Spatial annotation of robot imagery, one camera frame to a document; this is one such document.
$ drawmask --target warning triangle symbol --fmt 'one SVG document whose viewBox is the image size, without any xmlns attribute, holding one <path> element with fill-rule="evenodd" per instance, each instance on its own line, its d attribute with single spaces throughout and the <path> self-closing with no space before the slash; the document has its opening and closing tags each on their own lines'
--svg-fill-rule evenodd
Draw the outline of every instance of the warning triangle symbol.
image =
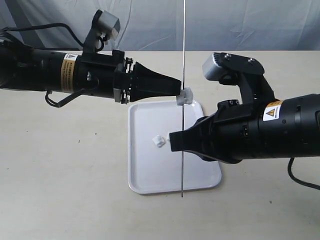
<svg viewBox="0 0 320 240">
<path fill-rule="evenodd" d="M 268 111 L 266 114 L 268 114 L 271 117 L 275 116 L 275 109 L 272 109 L 271 111 Z"/>
</svg>

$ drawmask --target screw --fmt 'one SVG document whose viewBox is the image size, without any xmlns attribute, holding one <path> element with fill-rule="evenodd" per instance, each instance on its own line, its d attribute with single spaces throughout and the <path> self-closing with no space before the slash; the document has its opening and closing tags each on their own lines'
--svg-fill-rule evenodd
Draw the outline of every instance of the screw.
<svg viewBox="0 0 320 240">
<path fill-rule="evenodd" d="M 248 62 L 249 62 L 250 64 L 252 64 L 254 61 L 255 61 L 255 60 L 254 60 L 253 58 L 250 58 L 250 59 L 248 60 Z"/>
<path fill-rule="evenodd" d="M 225 54 L 225 55 L 224 55 L 224 58 L 229 61 L 229 59 L 231 58 L 231 54 L 229 54 L 229 53 Z"/>
<path fill-rule="evenodd" d="M 86 80 L 88 81 L 88 82 L 90 82 L 91 81 L 91 73 L 88 71 L 88 74 L 86 75 Z"/>
</svg>

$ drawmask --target white table surface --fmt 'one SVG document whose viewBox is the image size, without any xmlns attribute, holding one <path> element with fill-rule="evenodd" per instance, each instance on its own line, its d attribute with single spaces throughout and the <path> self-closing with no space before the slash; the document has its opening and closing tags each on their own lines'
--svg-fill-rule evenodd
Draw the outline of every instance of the white table surface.
<svg viewBox="0 0 320 240">
<path fill-rule="evenodd" d="M 320 93 L 318 51 L 236 53 L 262 63 L 279 99 Z M 185 72 L 207 115 L 218 101 L 240 97 L 236 86 L 205 80 L 210 54 L 187 52 Z M 126 56 L 182 79 L 181 52 Z M 1 240 L 319 239 L 320 192 L 289 178 L 288 159 L 221 163 L 218 187 L 184 198 L 139 195 L 127 182 L 130 104 L 82 96 L 57 109 L 44 96 L 0 91 Z M 320 159 L 297 159 L 294 167 L 297 177 L 320 184 Z"/>
</svg>

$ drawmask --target warning label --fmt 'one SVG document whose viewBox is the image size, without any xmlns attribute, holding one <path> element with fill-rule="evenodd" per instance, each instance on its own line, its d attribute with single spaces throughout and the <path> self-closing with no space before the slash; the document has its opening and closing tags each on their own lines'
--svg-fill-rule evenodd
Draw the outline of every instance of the warning label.
<svg viewBox="0 0 320 240">
<path fill-rule="evenodd" d="M 67 53 L 61 66 L 61 89 L 65 93 L 74 91 L 74 71 L 78 55 Z"/>
<path fill-rule="evenodd" d="M 279 119 L 281 104 L 283 101 L 275 101 L 269 103 L 263 113 L 263 121 L 271 121 Z"/>
</svg>

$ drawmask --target metal rod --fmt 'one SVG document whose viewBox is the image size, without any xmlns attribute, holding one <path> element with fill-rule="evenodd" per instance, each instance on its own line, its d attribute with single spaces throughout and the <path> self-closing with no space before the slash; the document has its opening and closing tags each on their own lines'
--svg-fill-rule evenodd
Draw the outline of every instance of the metal rod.
<svg viewBox="0 0 320 240">
<path fill-rule="evenodd" d="M 183 0 L 183 59 L 182 59 L 182 89 L 185 89 L 185 63 L 186 63 L 186 1 Z M 182 131 L 185 130 L 185 105 L 182 105 Z M 185 153 L 181 152 L 181 197 L 184 197 L 184 160 Z"/>
</svg>

